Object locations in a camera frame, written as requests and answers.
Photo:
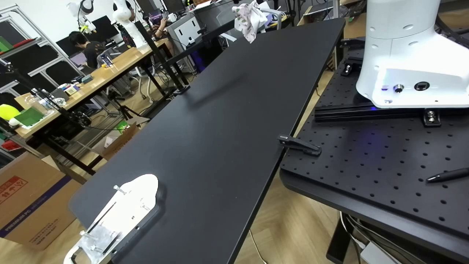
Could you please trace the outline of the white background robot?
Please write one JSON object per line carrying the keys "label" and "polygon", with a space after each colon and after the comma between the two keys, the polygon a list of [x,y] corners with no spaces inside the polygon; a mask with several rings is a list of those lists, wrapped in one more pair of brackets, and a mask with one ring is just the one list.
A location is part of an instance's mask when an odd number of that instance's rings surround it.
{"label": "white background robot", "polygon": [[135,13],[127,0],[113,0],[113,18],[124,28],[128,44],[140,48],[147,44],[141,32],[136,27]]}
{"label": "white background robot", "polygon": [[95,25],[87,18],[94,11],[94,0],[80,0],[79,3],[69,2],[69,12],[76,19],[79,32],[92,34],[96,32]]}

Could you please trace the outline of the grey cabinet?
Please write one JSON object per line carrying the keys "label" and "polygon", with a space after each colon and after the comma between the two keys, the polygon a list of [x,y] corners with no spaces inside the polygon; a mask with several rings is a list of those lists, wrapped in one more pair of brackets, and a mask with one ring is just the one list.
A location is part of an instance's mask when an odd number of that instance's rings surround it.
{"label": "grey cabinet", "polygon": [[201,35],[200,30],[201,26],[192,12],[186,13],[166,27],[177,54],[185,51],[189,42],[195,41]]}

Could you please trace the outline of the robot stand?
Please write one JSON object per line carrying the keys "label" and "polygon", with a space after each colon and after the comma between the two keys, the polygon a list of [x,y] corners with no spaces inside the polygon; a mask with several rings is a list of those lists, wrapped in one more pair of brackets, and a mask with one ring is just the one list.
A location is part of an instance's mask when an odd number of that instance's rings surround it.
{"label": "robot stand", "polygon": [[329,119],[320,109],[359,106],[358,71],[340,65],[298,137],[322,148],[319,157],[288,150],[280,166],[284,186],[404,240],[426,263],[469,264],[469,177],[426,179],[469,167],[469,110],[441,113],[441,126],[421,115]]}

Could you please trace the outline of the person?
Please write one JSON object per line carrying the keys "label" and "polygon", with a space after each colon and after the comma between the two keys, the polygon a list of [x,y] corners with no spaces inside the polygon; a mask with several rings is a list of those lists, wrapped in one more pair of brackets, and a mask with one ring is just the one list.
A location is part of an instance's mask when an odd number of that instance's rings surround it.
{"label": "person", "polygon": [[105,45],[98,41],[89,41],[84,34],[78,31],[71,32],[68,39],[73,46],[83,50],[88,67],[92,69],[99,68],[97,58],[107,50]]}

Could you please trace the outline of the silver metal bracket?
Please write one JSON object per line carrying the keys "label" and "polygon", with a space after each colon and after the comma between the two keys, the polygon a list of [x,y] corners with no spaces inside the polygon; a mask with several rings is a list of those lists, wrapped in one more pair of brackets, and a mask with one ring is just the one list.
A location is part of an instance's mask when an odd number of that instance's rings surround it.
{"label": "silver metal bracket", "polygon": [[67,252],[63,264],[78,264],[83,253],[89,264],[109,264],[151,220],[157,212],[159,179],[145,174],[114,186],[115,194],[103,207],[90,227],[80,232],[81,238]]}

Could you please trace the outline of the monitor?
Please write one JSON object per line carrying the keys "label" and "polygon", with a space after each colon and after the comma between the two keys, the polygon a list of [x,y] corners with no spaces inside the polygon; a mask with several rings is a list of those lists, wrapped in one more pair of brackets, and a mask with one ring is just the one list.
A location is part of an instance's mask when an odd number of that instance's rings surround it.
{"label": "monitor", "polygon": [[96,27],[96,32],[87,35],[90,41],[107,42],[107,40],[112,40],[115,36],[119,35],[118,30],[111,24],[107,16],[93,20],[92,23]]}

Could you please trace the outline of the black pen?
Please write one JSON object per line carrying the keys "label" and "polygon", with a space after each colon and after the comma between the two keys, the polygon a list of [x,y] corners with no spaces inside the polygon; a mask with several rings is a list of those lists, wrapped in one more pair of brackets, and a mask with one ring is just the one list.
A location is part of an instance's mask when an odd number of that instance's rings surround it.
{"label": "black pen", "polygon": [[427,183],[441,183],[448,182],[455,179],[461,179],[464,177],[469,177],[469,167],[454,169],[447,172],[442,172],[436,175],[433,175],[426,179]]}

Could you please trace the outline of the white patterned cloth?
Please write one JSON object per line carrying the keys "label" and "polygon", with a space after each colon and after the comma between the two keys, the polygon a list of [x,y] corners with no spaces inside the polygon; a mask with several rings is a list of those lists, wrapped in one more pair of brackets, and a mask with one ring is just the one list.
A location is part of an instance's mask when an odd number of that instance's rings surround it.
{"label": "white patterned cloth", "polygon": [[267,16],[261,11],[261,5],[253,0],[231,7],[234,13],[234,29],[241,32],[243,37],[252,43],[256,40],[258,30],[267,22]]}

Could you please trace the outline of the large cardboard box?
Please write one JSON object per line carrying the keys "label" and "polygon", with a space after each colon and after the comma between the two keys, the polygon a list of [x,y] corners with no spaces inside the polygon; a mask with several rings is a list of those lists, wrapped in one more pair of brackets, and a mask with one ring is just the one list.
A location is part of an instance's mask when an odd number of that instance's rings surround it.
{"label": "large cardboard box", "polygon": [[47,248],[74,220],[68,203],[86,179],[31,153],[0,169],[0,238]]}

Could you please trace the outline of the aluminium frame shelf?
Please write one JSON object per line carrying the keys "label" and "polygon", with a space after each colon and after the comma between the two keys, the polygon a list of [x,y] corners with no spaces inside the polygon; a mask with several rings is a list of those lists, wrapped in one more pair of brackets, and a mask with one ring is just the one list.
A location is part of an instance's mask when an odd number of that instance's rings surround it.
{"label": "aluminium frame shelf", "polygon": [[0,8],[0,59],[48,91],[83,74],[17,4]]}

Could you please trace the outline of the small open cardboard box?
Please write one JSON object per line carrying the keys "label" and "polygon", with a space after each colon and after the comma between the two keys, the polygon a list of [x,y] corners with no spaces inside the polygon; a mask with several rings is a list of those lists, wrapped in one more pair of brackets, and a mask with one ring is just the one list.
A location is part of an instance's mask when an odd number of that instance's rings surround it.
{"label": "small open cardboard box", "polygon": [[137,123],[128,125],[122,132],[111,131],[97,144],[91,147],[91,151],[100,155],[107,161],[117,154],[138,132]]}

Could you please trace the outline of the long wooden desk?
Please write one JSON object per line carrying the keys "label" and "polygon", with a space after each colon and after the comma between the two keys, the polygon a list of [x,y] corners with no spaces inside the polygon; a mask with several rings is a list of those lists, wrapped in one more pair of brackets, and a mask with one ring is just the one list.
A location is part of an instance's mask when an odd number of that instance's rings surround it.
{"label": "long wooden desk", "polygon": [[166,51],[166,41],[159,40],[152,43],[150,46],[144,45],[140,48],[130,48],[113,60],[114,65],[112,67],[104,67],[92,72],[93,80],[87,84],[80,85],[80,90],[73,94],[66,105],[59,111],[54,110],[50,115],[44,117],[30,129],[21,126],[18,127],[14,130],[14,135],[25,140],[31,136],[35,136],[55,152],[58,152],[77,167],[87,172],[87,174],[94,175],[95,170],[93,167],[101,160],[100,158],[94,160],[92,164],[84,164],[79,159],[74,157],[74,155],[70,154],[61,146],[53,142],[52,139],[44,132],[44,130],[53,122],[53,120],[59,118],[60,116],[66,117],[68,119],[74,117],[75,115],[72,113],[72,109],[77,107],[85,100],[88,100],[97,93],[101,92],[104,88],[111,85],[112,82],[122,77],[135,66],[141,65],[144,59],[154,55],[154,51],[160,51],[160,48],[163,48],[164,51]]}

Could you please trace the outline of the black clamp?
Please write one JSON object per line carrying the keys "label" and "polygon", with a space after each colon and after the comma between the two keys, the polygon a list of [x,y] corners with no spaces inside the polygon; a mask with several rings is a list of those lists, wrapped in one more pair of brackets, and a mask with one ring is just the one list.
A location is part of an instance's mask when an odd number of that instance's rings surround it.
{"label": "black clamp", "polygon": [[322,154],[322,148],[317,145],[313,145],[310,142],[305,142],[296,137],[280,134],[277,137],[279,144],[288,149],[295,149],[303,152],[304,154],[312,157],[318,157]]}

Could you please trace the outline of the green pad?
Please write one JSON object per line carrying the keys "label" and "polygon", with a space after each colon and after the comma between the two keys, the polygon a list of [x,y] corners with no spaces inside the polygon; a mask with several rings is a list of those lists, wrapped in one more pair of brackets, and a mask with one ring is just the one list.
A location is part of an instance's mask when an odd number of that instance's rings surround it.
{"label": "green pad", "polygon": [[30,127],[39,122],[45,115],[34,107],[29,107],[14,117],[21,125]]}

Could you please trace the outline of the black stand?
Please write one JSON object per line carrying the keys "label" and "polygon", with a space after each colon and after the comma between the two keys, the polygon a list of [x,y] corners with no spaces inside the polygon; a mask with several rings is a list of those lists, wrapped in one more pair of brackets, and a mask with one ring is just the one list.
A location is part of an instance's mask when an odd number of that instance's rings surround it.
{"label": "black stand", "polygon": [[176,55],[169,60],[166,60],[162,53],[160,52],[159,48],[156,46],[152,38],[148,35],[146,29],[143,27],[141,22],[136,21],[134,23],[131,23],[131,25],[136,26],[138,31],[140,32],[140,35],[144,38],[144,40],[147,42],[149,47],[151,48],[151,52],[153,55],[156,55],[163,68],[168,72],[171,80],[174,82],[176,89],[171,92],[172,95],[182,95],[184,94],[187,90],[190,89],[190,85],[182,85],[181,82],[179,81],[179,77],[174,74],[174,72],[171,70],[170,65],[174,66],[174,69],[181,74],[182,72],[178,68],[177,61],[180,59],[183,59],[189,55],[191,55],[193,52],[198,51],[202,47],[206,47],[210,44],[211,40],[222,35],[223,33],[233,29],[235,27],[235,20],[230,20],[229,22],[226,22],[224,25],[221,25],[220,27],[214,29],[213,31],[210,31],[206,34],[203,34],[200,37],[200,40],[194,44],[190,44],[189,47],[186,48],[183,52],[181,52],[179,55]]}

